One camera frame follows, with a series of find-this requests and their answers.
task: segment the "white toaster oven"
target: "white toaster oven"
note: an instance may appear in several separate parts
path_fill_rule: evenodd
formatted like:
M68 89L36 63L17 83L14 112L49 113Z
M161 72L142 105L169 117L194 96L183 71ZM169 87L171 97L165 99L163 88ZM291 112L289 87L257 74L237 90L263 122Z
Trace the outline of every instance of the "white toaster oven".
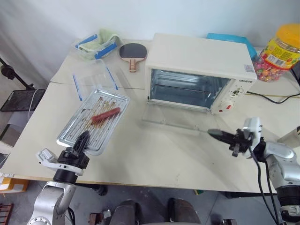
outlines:
M149 103L212 114L232 110L256 81L245 44L155 34L146 59Z

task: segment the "sausage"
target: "sausage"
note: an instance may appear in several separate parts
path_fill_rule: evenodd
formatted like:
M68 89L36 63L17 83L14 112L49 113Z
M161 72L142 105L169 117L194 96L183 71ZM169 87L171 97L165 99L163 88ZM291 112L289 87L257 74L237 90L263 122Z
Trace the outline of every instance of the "sausage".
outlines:
M107 112L104 112L102 114L99 114L97 116L92 116L91 120L92 122L98 122L98 121L101 121L101 120L104 120L110 116L113 116L113 115L116 115L118 114L119 112L121 111L120 107L117 107L117 108L114 108L110 111L107 111Z

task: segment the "ping pong paddle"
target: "ping pong paddle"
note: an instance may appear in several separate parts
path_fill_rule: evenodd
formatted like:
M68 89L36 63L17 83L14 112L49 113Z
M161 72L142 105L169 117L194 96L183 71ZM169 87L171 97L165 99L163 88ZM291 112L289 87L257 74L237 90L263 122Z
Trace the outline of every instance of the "ping pong paddle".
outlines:
M136 63L144 60L147 55L145 46L137 43L125 44L120 48L120 57L129 62L129 71L136 71Z

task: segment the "yellow jar lid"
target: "yellow jar lid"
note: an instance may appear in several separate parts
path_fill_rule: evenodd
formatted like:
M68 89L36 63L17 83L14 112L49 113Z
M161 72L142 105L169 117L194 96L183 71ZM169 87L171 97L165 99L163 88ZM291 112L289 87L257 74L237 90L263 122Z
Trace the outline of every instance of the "yellow jar lid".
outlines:
M290 23L281 26L276 36L284 43L300 49L300 23Z

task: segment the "metal tray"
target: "metal tray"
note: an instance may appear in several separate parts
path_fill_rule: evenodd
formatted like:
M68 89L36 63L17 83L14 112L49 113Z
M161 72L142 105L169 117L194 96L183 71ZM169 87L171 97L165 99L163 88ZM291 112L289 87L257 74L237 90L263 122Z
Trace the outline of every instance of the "metal tray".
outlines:
M84 100L57 138L59 145L73 146L77 137L84 131L90 132L90 140L85 153L100 155L111 137L113 130L124 114L130 98L96 89ZM120 107L121 112L97 124L92 124L91 117Z

